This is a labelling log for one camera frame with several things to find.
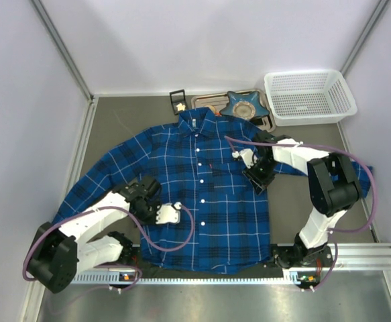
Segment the blue plaid shirt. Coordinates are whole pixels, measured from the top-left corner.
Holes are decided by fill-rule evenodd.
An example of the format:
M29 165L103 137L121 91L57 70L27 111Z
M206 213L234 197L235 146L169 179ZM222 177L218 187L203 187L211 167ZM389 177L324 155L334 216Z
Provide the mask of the blue plaid shirt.
M85 211L114 186L146 176L161 185L163 203L186 207L176 225L148 225L143 259L167 269L234 274L270 258L268 196L243 175L234 148L259 129L208 108L176 123L147 128L105 153L71 188L54 222Z

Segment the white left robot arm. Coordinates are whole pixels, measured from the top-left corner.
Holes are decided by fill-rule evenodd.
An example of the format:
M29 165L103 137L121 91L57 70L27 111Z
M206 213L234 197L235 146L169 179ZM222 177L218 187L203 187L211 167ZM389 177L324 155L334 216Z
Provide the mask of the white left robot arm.
M37 280L50 292L64 290L73 278L102 265L129 265L135 249L124 233L97 235L130 215L139 223L156 223L161 184L151 176L120 184L104 193L88 209L57 225L42 224L23 263L23 277Z

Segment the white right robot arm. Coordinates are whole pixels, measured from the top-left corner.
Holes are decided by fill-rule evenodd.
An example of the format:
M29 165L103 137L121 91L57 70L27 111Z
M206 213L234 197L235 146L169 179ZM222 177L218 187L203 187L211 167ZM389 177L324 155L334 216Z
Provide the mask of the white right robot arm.
M361 199L362 189L351 160L343 154L303 146L288 136L260 132L255 150L233 153L245 164L243 174L257 193L273 181L276 165L282 163L302 172L309 180L313 209L307 223L296 234L291 247L274 246L273 258L282 268L310 264L325 249L338 220Z

